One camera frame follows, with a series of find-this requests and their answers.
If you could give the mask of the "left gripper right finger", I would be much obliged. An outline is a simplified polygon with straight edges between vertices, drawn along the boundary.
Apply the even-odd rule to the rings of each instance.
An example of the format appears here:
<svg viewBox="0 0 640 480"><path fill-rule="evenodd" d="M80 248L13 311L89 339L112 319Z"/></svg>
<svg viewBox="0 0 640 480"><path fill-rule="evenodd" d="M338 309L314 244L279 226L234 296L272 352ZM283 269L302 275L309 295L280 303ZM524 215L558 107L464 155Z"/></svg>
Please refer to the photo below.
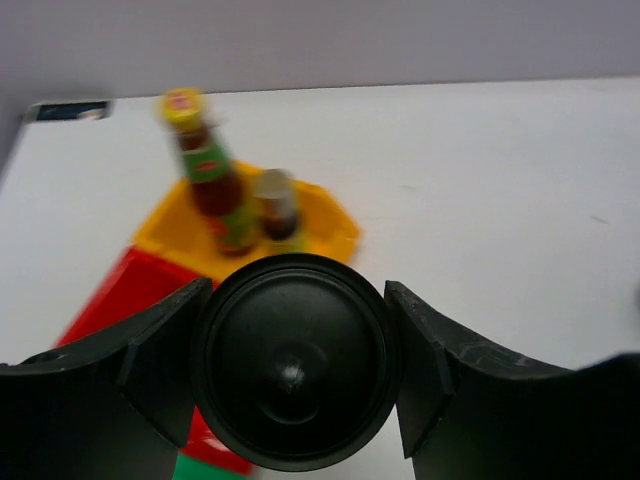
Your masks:
<svg viewBox="0 0 640 480"><path fill-rule="evenodd" d="M418 479L635 479L639 357L571 370L503 347L390 281L396 409Z"/></svg>

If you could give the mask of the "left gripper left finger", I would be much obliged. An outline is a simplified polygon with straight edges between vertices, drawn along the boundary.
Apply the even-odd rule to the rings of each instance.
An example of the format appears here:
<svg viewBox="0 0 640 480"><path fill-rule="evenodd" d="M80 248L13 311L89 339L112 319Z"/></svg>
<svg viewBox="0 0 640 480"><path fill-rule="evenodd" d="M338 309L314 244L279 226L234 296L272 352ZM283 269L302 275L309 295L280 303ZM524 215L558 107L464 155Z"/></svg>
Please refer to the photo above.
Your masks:
<svg viewBox="0 0 640 480"><path fill-rule="evenodd" d="M63 347L1 367L4 479L170 479L194 414L197 279Z"/></svg>

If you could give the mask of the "black-cap spice shaker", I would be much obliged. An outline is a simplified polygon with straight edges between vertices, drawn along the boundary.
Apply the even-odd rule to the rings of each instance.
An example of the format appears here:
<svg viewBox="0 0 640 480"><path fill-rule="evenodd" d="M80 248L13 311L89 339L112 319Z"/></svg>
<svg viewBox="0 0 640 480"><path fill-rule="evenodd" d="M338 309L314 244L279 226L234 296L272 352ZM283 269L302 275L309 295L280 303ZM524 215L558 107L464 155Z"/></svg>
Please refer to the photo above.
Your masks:
<svg viewBox="0 0 640 480"><path fill-rule="evenodd" d="M353 268L314 254L256 260L214 290L196 323L200 414L258 466L307 472L369 443L399 391L398 327Z"/></svg>

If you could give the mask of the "red chili sauce bottle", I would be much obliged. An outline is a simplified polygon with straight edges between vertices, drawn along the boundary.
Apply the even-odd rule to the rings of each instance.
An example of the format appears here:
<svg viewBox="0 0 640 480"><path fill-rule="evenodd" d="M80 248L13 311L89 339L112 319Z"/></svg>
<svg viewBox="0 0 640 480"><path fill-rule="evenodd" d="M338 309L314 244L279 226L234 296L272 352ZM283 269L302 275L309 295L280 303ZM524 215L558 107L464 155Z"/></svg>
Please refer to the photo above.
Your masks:
<svg viewBox="0 0 640 480"><path fill-rule="evenodd" d="M209 121L204 93L192 87L171 89L162 95L159 113L217 250L228 256L249 252L258 232L248 190Z"/></svg>

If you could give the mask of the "small yellow-label bottle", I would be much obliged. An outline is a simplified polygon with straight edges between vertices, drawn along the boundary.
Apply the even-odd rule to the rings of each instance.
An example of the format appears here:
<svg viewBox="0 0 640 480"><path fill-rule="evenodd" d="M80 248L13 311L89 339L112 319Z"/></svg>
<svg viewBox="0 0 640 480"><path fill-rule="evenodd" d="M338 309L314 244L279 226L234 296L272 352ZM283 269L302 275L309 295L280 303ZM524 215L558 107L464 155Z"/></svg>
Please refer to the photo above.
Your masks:
<svg viewBox="0 0 640 480"><path fill-rule="evenodd" d="M269 253L304 252L304 222L292 176L283 169L263 170L254 181L253 193Z"/></svg>

